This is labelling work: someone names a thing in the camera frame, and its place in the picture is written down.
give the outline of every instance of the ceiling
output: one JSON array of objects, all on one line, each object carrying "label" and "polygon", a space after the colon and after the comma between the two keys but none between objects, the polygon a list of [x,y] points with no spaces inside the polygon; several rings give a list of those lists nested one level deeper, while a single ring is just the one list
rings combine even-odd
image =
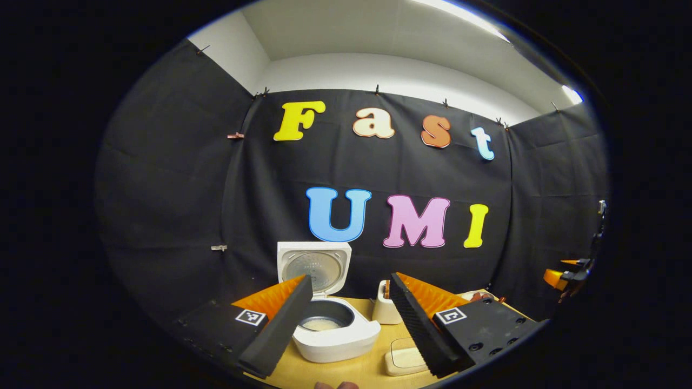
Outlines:
[{"label": "ceiling", "polygon": [[395,55],[472,75],[542,114],[554,109],[551,102],[572,105],[559,83],[506,41],[411,0],[261,0],[242,13],[273,61],[325,53]]}]

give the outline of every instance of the orange letter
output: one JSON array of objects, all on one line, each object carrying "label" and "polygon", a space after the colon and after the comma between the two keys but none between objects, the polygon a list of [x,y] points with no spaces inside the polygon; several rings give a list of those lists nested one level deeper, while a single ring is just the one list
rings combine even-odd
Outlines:
[{"label": "orange letter", "polygon": [[421,132],[421,139],[428,146],[445,148],[452,143],[452,137],[447,132],[451,127],[447,118],[428,115],[423,119],[425,131]]}]

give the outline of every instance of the ceiling light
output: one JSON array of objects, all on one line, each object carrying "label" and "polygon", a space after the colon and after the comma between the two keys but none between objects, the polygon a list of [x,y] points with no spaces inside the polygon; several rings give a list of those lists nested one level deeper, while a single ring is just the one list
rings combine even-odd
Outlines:
[{"label": "ceiling light", "polygon": [[583,101],[579,93],[573,91],[567,85],[563,85],[563,92],[565,92],[565,95],[567,95],[567,97],[570,98],[572,104],[579,104]]},{"label": "ceiling light", "polygon": [[430,7],[437,8],[438,10],[443,10],[444,12],[448,12],[456,17],[459,17],[463,20],[466,20],[469,23],[474,24],[475,26],[478,26],[485,31],[488,31],[489,33],[495,35],[496,37],[501,38],[502,40],[506,41],[509,43],[509,40],[507,40],[504,35],[500,34],[500,31],[498,31],[495,27],[493,27],[490,23],[487,21],[479,18],[478,16],[472,14],[471,12],[460,8],[459,6],[456,6],[454,4],[448,3],[443,0],[412,0],[415,1],[416,3],[420,4],[425,4]]}]

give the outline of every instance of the inner pot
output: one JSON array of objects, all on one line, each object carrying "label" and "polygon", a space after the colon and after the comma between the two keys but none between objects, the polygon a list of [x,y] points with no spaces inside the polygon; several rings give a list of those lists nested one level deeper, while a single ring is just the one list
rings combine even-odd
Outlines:
[{"label": "inner pot", "polygon": [[326,331],[348,327],[353,323],[354,315],[351,309],[343,304],[328,300],[315,300],[308,304],[299,326],[309,331]]}]

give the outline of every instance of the open lid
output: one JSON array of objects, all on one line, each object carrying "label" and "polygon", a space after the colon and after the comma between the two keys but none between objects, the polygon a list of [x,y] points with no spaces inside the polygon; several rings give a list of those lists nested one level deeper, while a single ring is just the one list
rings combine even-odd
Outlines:
[{"label": "open lid", "polygon": [[341,290],[351,262],[347,242],[278,242],[276,266],[279,283],[307,274],[312,278],[314,295]]}]

